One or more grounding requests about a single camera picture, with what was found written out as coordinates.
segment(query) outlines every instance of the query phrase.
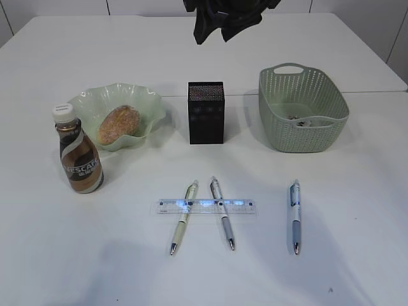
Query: black box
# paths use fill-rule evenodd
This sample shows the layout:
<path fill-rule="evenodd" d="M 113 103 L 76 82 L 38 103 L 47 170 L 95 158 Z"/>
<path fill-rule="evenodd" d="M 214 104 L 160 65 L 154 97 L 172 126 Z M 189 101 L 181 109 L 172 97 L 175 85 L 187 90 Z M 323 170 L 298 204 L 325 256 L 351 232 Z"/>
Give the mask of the black box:
<path fill-rule="evenodd" d="M 189 82 L 190 144 L 224 143 L 222 82 Z"/>

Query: ballpoint pen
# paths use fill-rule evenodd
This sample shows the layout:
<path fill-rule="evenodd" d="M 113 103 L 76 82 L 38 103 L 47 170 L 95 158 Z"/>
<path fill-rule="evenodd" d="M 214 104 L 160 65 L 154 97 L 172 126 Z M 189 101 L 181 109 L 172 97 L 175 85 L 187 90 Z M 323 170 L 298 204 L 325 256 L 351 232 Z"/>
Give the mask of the ballpoint pen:
<path fill-rule="evenodd" d="M 185 199 L 194 199 L 198 191 L 198 181 L 195 180 L 187 189 Z M 181 240 L 183 239 L 184 232 L 186 231 L 187 223 L 190 216 L 190 205 L 186 205 L 186 213 L 180 216 L 178 220 L 176 230 L 174 232 L 173 240 L 171 241 L 170 255 L 173 255 L 180 245 Z"/>
<path fill-rule="evenodd" d="M 291 206 L 292 206 L 292 237 L 293 250 L 296 255 L 300 253 L 302 244 L 302 230 L 300 227 L 300 184 L 298 180 L 291 186 Z"/>
<path fill-rule="evenodd" d="M 211 188 L 211 193 L 214 199 L 223 199 L 221 188 L 219 186 L 218 180 L 215 177 L 212 177 L 210 188 Z M 225 205 L 218 205 L 218 207 L 221 213 L 221 222 L 224 228 L 225 236 L 227 238 L 227 241 L 230 244 L 229 246 L 231 247 L 231 250 L 234 251 L 235 250 L 235 239 L 234 239 L 234 234 L 232 232 L 230 219 L 228 217 L 228 211 L 225 208 Z"/>

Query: pen tip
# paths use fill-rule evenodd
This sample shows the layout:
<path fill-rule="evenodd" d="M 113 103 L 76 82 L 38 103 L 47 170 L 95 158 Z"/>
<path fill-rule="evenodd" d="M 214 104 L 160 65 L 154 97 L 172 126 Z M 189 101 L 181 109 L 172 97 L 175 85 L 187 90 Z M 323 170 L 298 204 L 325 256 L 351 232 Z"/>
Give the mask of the pen tip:
<path fill-rule="evenodd" d="M 230 239 L 230 240 L 229 240 L 229 244 L 230 244 L 229 246 L 231 247 L 231 250 L 234 251 L 234 250 L 235 250 L 234 240 L 233 240 L 233 239 Z"/>
<path fill-rule="evenodd" d="M 295 243 L 295 244 L 293 245 L 293 250 L 295 251 L 295 254 L 296 254 L 296 255 L 299 255 L 299 253 L 300 253 L 300 246 L 299 246 L 298 243 Z"/>
<path fill-rule="evenodd" d="M 177 247 L 177 244 L 171 244 L 170 255 L 174 254 L 174 252 L 176 251 L 176 247 Z"/>

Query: black object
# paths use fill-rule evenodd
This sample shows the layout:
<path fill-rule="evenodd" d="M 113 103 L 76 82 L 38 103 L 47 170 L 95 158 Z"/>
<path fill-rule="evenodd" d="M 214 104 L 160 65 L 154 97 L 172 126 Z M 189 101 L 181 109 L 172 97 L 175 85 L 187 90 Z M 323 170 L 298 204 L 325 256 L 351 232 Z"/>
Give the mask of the black object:
<path fill-rule="evenodd" d="M 261 13 L 281 0 L 184 0 L 186 11 L 197 9 L 194 37 L 201 45 L 217 28 L 224 41 L 262 21 Z"/>
<path fill-rule="evenodd" d="M 190 144 L 224 143 L 222 82 L 189 82 Z"/>

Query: white bottle cap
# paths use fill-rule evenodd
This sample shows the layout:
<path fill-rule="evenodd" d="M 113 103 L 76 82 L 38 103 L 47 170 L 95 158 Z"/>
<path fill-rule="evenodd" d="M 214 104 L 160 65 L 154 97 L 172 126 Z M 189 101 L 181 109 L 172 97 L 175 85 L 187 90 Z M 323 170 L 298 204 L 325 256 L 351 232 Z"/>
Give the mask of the white bottle cap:
<path fill-rule="evenodd" d="M 56 123 L 69 123 L 77 117 L 72 104 L 65 103 L 57 105 L 52 109 L 52 116 Z"/>

